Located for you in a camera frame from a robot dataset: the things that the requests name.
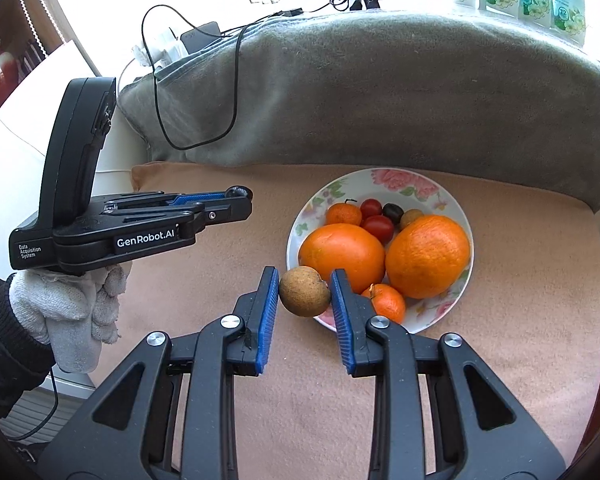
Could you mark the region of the black sleeved left forearm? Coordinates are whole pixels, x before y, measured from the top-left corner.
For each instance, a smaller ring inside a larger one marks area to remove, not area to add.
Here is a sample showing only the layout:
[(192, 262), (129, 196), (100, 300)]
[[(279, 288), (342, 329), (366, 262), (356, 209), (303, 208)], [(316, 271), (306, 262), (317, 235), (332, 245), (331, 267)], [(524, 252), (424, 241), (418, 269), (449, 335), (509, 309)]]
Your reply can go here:
[(10, 284), (11, 276), (0, 279), (0, 419), (25, 391), (41, 385), (55, 364), (50, 345), (35, 340), (12, 312)]

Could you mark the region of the white gloved left hand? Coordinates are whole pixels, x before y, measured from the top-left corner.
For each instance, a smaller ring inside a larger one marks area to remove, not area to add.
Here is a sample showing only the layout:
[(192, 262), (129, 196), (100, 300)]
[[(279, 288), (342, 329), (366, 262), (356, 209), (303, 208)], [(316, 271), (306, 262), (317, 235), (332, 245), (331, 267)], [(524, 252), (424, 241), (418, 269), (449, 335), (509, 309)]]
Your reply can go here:
[(9, 302), (20, 325), (53, 350), (66, 373), (91, 373), (103, 344), (120, 338), (119, 297), (132, 264), (69, 275), (49, 270), (22, 270), (12, 277)]

